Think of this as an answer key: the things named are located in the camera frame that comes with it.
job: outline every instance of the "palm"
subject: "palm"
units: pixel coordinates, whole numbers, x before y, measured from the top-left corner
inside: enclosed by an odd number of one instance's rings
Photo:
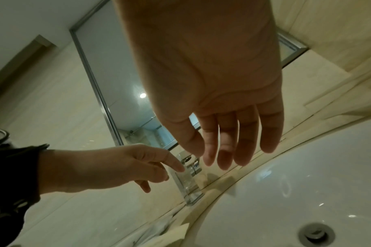
[[[218,132],[222,169],[233,159],[239,165],[250,161],[259,118],[262,150],[273,151],[280,140],[279,47],[265,3],[179,0],[125,21],[157,117],[184,149],[204,154],[207,165],[215,159]],[[192,112],[204,142],[188,120]]]

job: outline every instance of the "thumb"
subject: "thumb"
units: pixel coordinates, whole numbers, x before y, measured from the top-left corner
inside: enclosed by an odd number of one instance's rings
[[[139,160],[135,160],[130,174],[131,181],[145,180],[153,183],[163,182],[167,180],[168,177],[168,173],[163,166],[144,163]]]
[[[204,153],[204,140],[202,135],[193,127],[189,118],[180,121],[172,122],[161,120],[158,118],[170,134],[177,140],[181,147],[196,157],[200,157]]]

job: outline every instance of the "marble wall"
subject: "marble wall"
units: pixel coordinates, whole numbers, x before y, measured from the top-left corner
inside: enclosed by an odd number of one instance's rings
[[[114,146],[74,44],[52,50],[0,97],[0,127],[18,146],[88,150]],[[134,183],[42,196],[13,244],[109,247],[182,202],[172,180],[144,194]]]

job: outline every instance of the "sink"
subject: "sink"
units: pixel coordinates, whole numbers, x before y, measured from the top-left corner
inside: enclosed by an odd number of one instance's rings
[[[309,224],[329,227],[332,242],[302,243]],[[181,246],[311,244],[371,246],[371,120],[309,141],[249,173],[202,213]]]

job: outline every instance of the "human hand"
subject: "human hand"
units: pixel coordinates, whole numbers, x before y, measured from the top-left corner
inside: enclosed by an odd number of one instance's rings
[[[90,151],[48,150],[40,153],[38,181],[41,194],[113,188],[135,181],[150,192],[149,181],[169,179],[162,164],[185,169],[168,150],[143,144]]]
[[[179,144],[227,170],[283,130],[281,63],[268,0],[117,0],[143,85]],[[189,121],[194,112],[203,138]]]

